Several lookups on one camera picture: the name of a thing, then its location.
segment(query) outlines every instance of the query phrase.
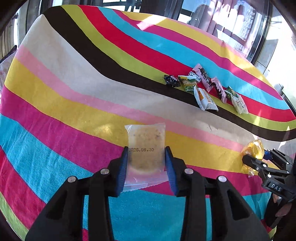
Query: pink candy wrapper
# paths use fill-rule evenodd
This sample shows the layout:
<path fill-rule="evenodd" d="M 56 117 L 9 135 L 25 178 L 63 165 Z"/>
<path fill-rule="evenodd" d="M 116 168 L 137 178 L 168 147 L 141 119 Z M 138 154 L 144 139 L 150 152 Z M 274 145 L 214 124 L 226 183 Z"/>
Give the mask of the pink candy wrapper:
<path fill-rule="evenodd" d="M 213 86 L 211 85 L 212 81 L 211 78 L 207 75 L 206 71 L 204 68 L 200 65 L 197 64 L 194 68 L 193 71 L 201 78 L 201 82 L 206 88 L 207 92 L 210 92 Z"/>
<path fill-rule="evenodd" d="M 226 93 L 225 93 L 220 81 L 216 77 L 212 78 L 211 81 L 212 81 L 212 86 L 214 86 L 215 90 L 217 91 L 217 93 L 219 95 L 219 98 L 225 104 L 227 102 L 227 97 L 226 97 Z"/>

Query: colorful striped cloth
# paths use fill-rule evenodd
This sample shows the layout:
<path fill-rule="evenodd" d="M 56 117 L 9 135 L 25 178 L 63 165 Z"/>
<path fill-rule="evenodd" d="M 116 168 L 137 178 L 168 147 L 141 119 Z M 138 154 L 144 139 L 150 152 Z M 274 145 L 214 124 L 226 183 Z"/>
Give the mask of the colorful striped cloth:
<path fill-rule="evenodd" d="M 215 91 L 219 111 L 203 112 L 183 87 L 165 86 L 164 74 L 186 75 L 197 63 L 241 94 L 250 113 L 238 115 Z M 248 178 L 240 151 L 260 138 L 266 149 L 294 157 L 296 121 L 255 67 L 172 19 L 89 6 L 48 9 L 17 51 L 1 97 L 1 211 L 24 239 L 67 177 L 89 177 L 120 156 L 124 125 L 161 122 L 174 156 L 204 176 L 225 175 L 264 217 L 270 193 L 258 176 Z M 208 197 L 206 203 L 211 240 Z M 177 241 L 184 205 L 167 182 L 111 198 L 115 239 Z M 84 240 L 87 206 L 86 197 Z"/>

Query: metal screw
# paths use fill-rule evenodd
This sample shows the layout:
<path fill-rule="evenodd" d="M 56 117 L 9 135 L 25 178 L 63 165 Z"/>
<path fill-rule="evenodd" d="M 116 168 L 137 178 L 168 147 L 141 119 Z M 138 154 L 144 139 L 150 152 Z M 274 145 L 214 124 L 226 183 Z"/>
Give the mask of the metal screw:
<path fill-rule="evenodd" d="M 76 177 L 74 176 L 68 177 L 68 182 L 73 183 L 75 181 L 76 181 Z"/>
<path fill-rule="evenodd" d="M 109 169 L 108 168 L 103 168 L 102 170 L 101 170 L 101 174 L 103 174 L 103 175 L 106 175 L 106 174 L 108 174 L 109 173 Z"/>
<path fill-rule="evenodd" d="M 184 170 L 184 172 L 185 172 L 186 174 L 192 174 L 192 173 L 193 173 L 193 169 L 191 169 L 191 168 L 186 168 L 186 169 Z"/>
<path fill-rule="evenodd" d="M 225 177 L 225 176 L 219 176 L 218 177 L 218 180 L 220 181 L 220 182 L 226 182 L 227 181 L 227 178 Z"/>

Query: yellow wrapped candy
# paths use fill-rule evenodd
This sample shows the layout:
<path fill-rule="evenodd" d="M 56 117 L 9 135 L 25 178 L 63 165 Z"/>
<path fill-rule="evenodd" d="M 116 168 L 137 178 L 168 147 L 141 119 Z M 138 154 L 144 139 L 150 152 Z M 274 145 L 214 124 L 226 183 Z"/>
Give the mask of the yellow wrapped candy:
<path fill-rule="evenodd" d="M 264 148 L 261 140 L 253 140 L 248 145 L 246 145 L 242 150 L 242 155 L 250 155 L 258 160 L 262 160 L 264 157 Z M 246 166 L 249 171 L 249 177 L 254 176 L 254 169 Z"/>

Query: turquoise stripe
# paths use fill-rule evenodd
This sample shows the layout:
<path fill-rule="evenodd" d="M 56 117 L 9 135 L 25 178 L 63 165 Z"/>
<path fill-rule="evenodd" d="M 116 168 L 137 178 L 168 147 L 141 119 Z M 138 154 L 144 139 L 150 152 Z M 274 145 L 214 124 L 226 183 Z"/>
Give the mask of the turquoise stripe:
<path fill-rule="evenodd" d="M 85 178 L 91 172 L 58 155 L 18 122 L 0 114 L 0 146 L 14 169 L 33 192 L 47 203 L 71 175 Z M 270 193 L 245 196 L 260 219 Z M 180 240 L 185 198 L 136 190 L 110 198 L 114 235 L 120 241 Z M 207 240 L 211 240 L 210 201 L 207 205 Z M 87 229 L 88 196 L 85 198 L 83 228 Z"/>
<path fill-rule="evenodd" d="M 112 9 L 104 7 L 98 8 L 103 13 L 103 15 L 119 30 L 134 38 L 138 42 L 148 46 L 149 48 L 170 56 L 178 62 L 191 68 L 200 63 L 205 68 L 209 76 L 216 76 L 224 87 L 228 87 L 230 85 L 236 92 L 270 107 L 282 110 L 289 109 L 287 103 L 284 100 L 279 100 L 276 97 L 259 89 L 258 87 L 255 87 L 250 83 L 238 78 L 230 71 L 218 67 L 213 61 L 202 56 L 201 54 L 179 43 L 133 27 L 128 22 L 122 20 L 122 18 L 118 16 Z"/>

